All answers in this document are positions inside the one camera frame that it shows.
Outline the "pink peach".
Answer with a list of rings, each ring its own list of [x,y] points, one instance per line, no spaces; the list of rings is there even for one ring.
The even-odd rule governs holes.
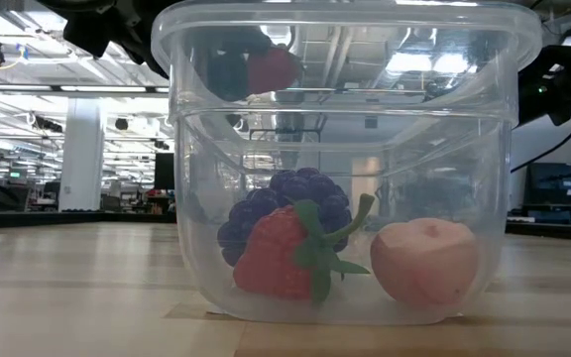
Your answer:
[[[479,270],[473,232],[438,218],[386,225],[376,234],[370,257],[383,290],[412,307],[458,303]]]

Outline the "white building pillar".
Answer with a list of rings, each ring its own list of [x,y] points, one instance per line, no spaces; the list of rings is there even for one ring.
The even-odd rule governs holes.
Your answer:
[[[99,99],[69,98],[58,210],[100,208],[106,114]]]

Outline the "clear plastic tupperware container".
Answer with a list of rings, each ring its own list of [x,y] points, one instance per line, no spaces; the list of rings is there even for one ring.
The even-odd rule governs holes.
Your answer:
[[[207,87],[210,31],[258,27],[299,57],[291,87],[225,101]],[[500,262],[518,73],[538,55],[535,14],[448,0],[184,0],[164,9],[152,53],[168,75],[180,245],[222,312],[269,322],[428,324],[460,313]],[[316,168],[375,201],[335,247],[368,275],[331,274],[321,304],[246,293],[217,232],[232,206],[278,171]],[[370,248],[391,223],[438,218],[475,235],[479,270],[453,305],[412,307],[374,276]]]

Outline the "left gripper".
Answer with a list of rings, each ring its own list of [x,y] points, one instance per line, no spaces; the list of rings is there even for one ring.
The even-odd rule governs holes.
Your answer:
[[[136,64],[169,77],[151,53],[156,17],[171,0],[36,0],[66,19],[63,38],[101,58],[110,43],[121,47]],[[272,41],[258,27],[215,27],[209,34],[206,87],[233,102],[249,94],[247,57],[264,55]]]

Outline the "purple grape bunch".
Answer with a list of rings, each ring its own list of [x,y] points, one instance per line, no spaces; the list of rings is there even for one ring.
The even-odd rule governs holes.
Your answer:
[[[237,264],[261,218],[302,199],[318,204],[319,221],[325,233],[338,231],[352,222],[349,199],[330,177],[316,168],[278,171],[267,187],[254,188],[245,199],[236,202],[228,220],[218,229],[217,243],[226,264],[230,267]]]

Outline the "black background screen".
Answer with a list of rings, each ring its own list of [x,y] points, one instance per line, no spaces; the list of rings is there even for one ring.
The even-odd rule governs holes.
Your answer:
[[[154,189],[174,189],[174,155],[157,153],[155,157]]]

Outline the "red strawberry green leaves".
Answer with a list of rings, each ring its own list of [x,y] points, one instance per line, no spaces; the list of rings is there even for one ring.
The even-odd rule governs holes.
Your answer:
[[[283,90],[298,81],[302,73],[299,57],[285,48],[272,47],[262,54],[249,54],[247,89],[250,94]]]
[[[345,227],[326,233],[319,206],[298,200],[261,218],[233,270],[237,288],[246,293],[287,300],[323,303],[331,290],[331,274],[368,275],[370,271],[342,260],[334,247],[358,230],[375,198],[361,194],[357,215]]]

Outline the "black aluminium table frame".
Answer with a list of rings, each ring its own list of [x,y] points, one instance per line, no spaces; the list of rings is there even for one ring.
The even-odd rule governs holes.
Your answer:
[[[174,216],[110,212],[0,212],[0,228],[77,224],[91,222],[176,223]],[[508,222],[506,232],[514,235],[571,240],[571,225]]]

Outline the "black equipment cabinet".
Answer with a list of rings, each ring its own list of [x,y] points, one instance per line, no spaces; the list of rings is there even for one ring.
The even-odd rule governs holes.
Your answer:
[[[538,223],[571,225],[571,164],[530,164],[521,213]]]

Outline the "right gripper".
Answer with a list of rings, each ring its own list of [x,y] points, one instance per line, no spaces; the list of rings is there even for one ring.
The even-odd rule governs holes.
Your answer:
[[[518,127],[546,115],[555,126],[571,119],[571,47],[547,46],[518,73]]]

